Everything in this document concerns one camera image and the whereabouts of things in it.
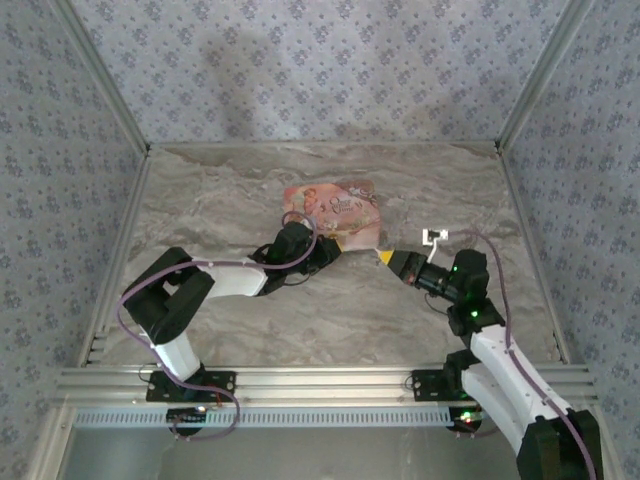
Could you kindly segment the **black right controller board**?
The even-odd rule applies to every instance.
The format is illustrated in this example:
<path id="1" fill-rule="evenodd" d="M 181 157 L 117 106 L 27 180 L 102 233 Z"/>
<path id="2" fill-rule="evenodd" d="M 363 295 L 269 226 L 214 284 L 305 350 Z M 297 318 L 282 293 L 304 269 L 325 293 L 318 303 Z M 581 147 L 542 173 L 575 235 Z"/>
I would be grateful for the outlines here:
<path id="1" fill-rule="evenodd" d="M 448 429 L 460 434 L 476 434 L 482 426 L 484 412 L 481 408 L 450 407 L 452 425 Z"/>

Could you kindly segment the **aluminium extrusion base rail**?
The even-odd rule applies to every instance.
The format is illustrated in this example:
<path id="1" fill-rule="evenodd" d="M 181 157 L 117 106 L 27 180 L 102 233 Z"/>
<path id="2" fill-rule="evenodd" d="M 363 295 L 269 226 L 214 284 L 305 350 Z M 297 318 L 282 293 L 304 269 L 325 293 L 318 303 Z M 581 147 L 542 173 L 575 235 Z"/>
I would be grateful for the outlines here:
<path id="1" fill-rule="evenodd" d="M 262 407 L 407 406 L 411 366 L 235 367 L 235 395 Z M 149 375 L 141 367 L 65 369 L 54 399 L 73 406 L 140 406 Z"/>

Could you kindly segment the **grey metal sheet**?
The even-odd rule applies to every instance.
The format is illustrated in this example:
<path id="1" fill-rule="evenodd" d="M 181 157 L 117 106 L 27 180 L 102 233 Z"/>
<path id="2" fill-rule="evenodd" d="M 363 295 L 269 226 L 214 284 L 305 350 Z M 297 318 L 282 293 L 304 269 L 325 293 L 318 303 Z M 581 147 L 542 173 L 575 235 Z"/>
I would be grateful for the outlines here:
<path id="1" fill-rule="evenodd" d="M 60 480 L 520 480 L 500 435 L 444 428 L 238 429 L 174 440 L 165 429 L 79 429 Z"/>

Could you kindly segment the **black controller board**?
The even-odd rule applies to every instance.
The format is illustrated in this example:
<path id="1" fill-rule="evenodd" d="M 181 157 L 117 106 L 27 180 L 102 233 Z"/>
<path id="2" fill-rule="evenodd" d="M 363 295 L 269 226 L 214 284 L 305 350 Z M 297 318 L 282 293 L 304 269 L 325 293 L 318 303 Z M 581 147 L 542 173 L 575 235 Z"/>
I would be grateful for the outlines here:
<path id="1" fill-rule="evenodd" d="M 481 408 L 450 407 L 452 425 L 448 429 L 460 434 L 476 434 L 482 426 L 484 412 Z"/>
<path id="2" fill-rule="evenodd" d="M 171 408 L 168 409 L 165 415 L 167 423 L 180 424 L 180 423 L 202 423 L 207 418 L 207 411 L 199 408 Z"/>

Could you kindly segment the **aluminium table side rail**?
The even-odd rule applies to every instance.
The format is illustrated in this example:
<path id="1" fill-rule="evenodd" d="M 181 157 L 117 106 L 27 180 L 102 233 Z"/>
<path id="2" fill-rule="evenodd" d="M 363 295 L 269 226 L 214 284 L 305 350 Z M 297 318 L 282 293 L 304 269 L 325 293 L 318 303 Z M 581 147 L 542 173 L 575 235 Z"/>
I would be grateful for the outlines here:
<path id="1" fill-rule="evenodd" d="M 149 157 L 150 152 L 147 152 L 142 158 L 134 177 L 117 236 L 111 248 L 106 273 L 100 285 L 88 329 L 75 362 L 76 367 L 83 368 L 89 364 L 93 342 L 96 336 L 102 333 L 104 327 L 111 321 L 114 315 L 113 310 L 117 300 L 120 298 L 119 286 L 127 263 L 133 232 L 148 179 Z"/>
<path id="2" fill-rule="evenodd" d="M 500 149 L 497 150 L 497 154 L 498 154 L 502 173 L 505 178 L 509 195 L 514 204 L 514 209 L 516 211 L 516 216 L 518 218 L 520 230 L 523 235 L 523 241 L 527 249 L 537 283 L 541 291 L 541 296 L 544 302 L 545 310 L 553 325 L 554 339 L 556 342 L 557 349 L 559 351 L 562 362 L 565 364 L 571 364 L 573 362 L 573 359 L 571 357 L 571 351 L 564 338 L 562 326 L 559 321 L 556 308 L 553 305 L 551 292 L 547 284 L 546 278 L 544 276 L 543 266 L 540 262 L 540 259 L 537 255 L 537 251 L 535 249 L 535 240 L 534 240 L 533 231 L 531 230 L 531 227 L 529 225 L 529 222 L 525 213 L 523 201 L 516 188 L 515 177 L 513 173 L 510 171 L 508 162 L 505 159 L 505 156 Z"/>

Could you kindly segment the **aluminium frame post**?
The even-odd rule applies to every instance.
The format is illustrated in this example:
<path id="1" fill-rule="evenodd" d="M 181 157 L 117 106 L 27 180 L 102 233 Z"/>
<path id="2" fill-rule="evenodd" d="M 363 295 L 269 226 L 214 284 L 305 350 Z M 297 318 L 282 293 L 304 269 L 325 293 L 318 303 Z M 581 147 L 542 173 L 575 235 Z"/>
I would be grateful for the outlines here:
<path id="1" fill-rule="evenodd" d="M 75 12 L 71 1 L 47 0 L 47 2 L 68 35 L 71 44 L 77 50 L 125 137 L 138 153 L 146 157 L 149 145 L 94 45 L 91 35 Z"/>
<path id="2" fill-rule="evenodd" d="M 507 152 L 542 97 L 562 58 L 571 46 L 596 0 L 567 0 L 549 39 L 495 139 L 499 155 Z"/>

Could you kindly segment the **black left controller board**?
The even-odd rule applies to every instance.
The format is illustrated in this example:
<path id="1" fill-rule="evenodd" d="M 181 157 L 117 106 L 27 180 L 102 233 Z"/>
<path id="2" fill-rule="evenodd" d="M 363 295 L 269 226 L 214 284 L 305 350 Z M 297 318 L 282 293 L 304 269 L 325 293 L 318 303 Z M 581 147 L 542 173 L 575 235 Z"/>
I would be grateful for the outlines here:
<path id="1" fill-rule="evenodd" d="M 199 408 L 171 408 L 168 409 L 165 415 L 167 423 L 180 424 L 180 423 L 202 423 L 207 418 L 207 411 Z"/>

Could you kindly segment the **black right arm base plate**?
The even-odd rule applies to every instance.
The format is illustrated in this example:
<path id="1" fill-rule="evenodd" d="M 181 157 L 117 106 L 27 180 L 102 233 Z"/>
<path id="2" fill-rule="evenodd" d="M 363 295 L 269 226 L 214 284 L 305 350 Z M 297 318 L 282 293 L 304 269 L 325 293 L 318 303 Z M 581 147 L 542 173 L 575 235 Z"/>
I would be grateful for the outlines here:
<path id="1" fill-rule="evenodd" d="M 468 395 L 462 390 L 454 375 L 443 369 L 413 370 L 411 388 L 416 402 L 468 399 Z"/>

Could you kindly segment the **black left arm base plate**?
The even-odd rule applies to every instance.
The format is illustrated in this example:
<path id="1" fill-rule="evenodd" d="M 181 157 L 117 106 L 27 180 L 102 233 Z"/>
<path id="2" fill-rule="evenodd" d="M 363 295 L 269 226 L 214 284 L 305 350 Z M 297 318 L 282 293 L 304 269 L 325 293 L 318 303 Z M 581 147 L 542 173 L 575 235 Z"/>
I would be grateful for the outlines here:
<path id="1" fill-rule="evenodd" d="M 199 386 L 214 386 L 231 393 L 235 392 L 236 373 L 234 371 L 209 371 L 201 368 L 186 383 Z M 147 402 L 185 403 L 185 402 L 221 402 L 230 403 L 231 399 L 219 393 L 186 389 L 175 384 L 163 371 L 154 371 L 148 380 Z"/>

